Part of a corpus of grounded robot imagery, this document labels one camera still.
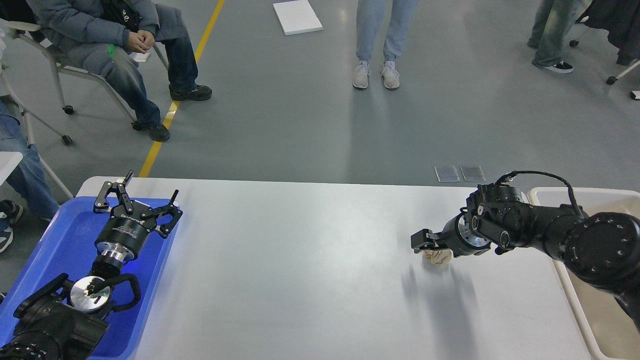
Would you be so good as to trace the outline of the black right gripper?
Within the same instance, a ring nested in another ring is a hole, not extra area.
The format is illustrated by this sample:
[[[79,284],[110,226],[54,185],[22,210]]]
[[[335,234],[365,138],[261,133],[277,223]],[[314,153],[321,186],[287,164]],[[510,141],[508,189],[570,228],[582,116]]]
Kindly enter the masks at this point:
[[[490,241],[472,233],[467,227],[463,213],[448,221],[441,232],[432,232],[423,228],[410,236],[410,244],[417,255],[423,251],[450,249],[454,258],[460,256],[482,255],[490,249]]]

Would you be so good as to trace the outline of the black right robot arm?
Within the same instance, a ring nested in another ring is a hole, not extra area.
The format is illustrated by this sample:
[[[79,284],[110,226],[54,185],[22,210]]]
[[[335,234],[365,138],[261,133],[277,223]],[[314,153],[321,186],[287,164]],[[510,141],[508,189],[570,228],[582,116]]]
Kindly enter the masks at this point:
[[[620,212],[586,214],[567,181],[569,203],[558,207],[526,203],[521,192],[508,185],[520,173],[514,170],[496,182],[478,185],[442,231],[424,228],[412,234],[414,253],[449,249],[458,257],[482,255],[492,245],[497,255],[534,248],[594,289],[613,295],[638,326],[639,219]]]

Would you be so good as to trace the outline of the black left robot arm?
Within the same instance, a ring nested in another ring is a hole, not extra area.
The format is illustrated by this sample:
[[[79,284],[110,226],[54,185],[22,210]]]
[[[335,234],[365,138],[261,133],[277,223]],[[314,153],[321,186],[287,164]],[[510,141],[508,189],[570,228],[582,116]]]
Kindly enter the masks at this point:
[[[64,203],[1,305],[3,360],[126,360],[183,211],[131,198],[125,178]]]

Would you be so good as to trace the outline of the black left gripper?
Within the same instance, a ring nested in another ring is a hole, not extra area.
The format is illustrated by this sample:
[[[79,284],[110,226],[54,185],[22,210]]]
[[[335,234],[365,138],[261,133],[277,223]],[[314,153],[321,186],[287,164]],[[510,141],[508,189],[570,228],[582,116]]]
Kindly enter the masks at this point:
[[[183,211],[175,203],[179,190],[175,189],[167,205],[152,208],[139,200],[132,201],[126,191],[134,171],[130,170],[121,181],[105,181],[94,201],[94,214],[107,213],[109,219],[94,241],[100,256],[111,256],[119,262],[137,260],[148,237],[156,232],[167,239],[178,224]],[[118,205],[110,207],[106,200],[115,194]]]

